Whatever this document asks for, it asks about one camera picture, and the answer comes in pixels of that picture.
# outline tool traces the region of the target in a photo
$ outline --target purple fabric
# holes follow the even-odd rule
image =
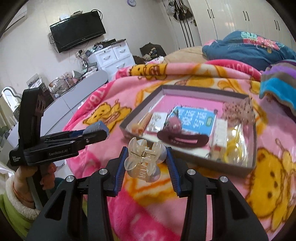
[[[281,60],[281,61],[277,62],[277,64],[279,64],[279,63],[288,63],[288,64],[296,66],[296,61],[295,60],[288,60],[288,59],[287,60]]]
[[[264,74],[269,75],[269,74],[276,74],[278,72],[284,72],[286,74],[291,75],[293,78],[296,79],[296,70],[293,68],[285,67],[285,66],[274,65],[271,68],[271,70],[265,71]]]

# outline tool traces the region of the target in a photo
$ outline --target hair claw clip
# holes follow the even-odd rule
[[[135,137],[128,144],[128,157],[124,167],[128,175],[152,183],[160,178],[160,169],[157,164],[166,159],[167,151],[160,142],[155,142],[152,149],[147,147],[147,141],[137,140]]]

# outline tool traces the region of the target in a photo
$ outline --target wardrobe door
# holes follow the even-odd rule
[[[234,23],[231,21],[228,4],[224,0],[207,0],[210,14],[214,20],[217,37],[223,40],[234,31]]]
[[[200,33],[202,45],[210,40],[217,39],[213,17],[206,0],[188,0],[188,2]]]
[[[247,18],[245,6],[241,0],[226,0],[230,17],[234,23],[234,30],[250,32],[250,25]]]
[[[273,7],[266,0],[259,0],[259,2],[262,4],[261,11],[264,14],[262,16],[263,22],[261,22],[261,24],[265,23],[264,27],[266,29],[266,35],[263,37],[280,42],[280,33]]]
[[[247,21],[249,23],[250,32],[261,36],[265,36],[265,12],[262,9],[261,1],[265,0],[243,0]]]
[[[281,19],[280,15],[277,13],[277,11],[274,9],[274,16],[275,21],[278,26],[278,32],[280,35],[279,42],[286,45],[287,47],[292,47],[292,40],[291,40],[291,33],[286,26],[285,22]]]

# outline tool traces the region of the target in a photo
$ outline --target flat screen tv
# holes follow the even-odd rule
[[[50,26],[59,53],[106,33],[97,11],[73,16]]]

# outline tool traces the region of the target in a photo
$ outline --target air conditioner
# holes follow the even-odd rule
[[[19,21],[21,18],[27,18],[27,5],[25,4],[22,6],[22,8],[17,12],[17,14],[14,16],[14,18],[11,20],[9,25],[6,29],[10,28],[13,24],[15,24],[17,21]]]

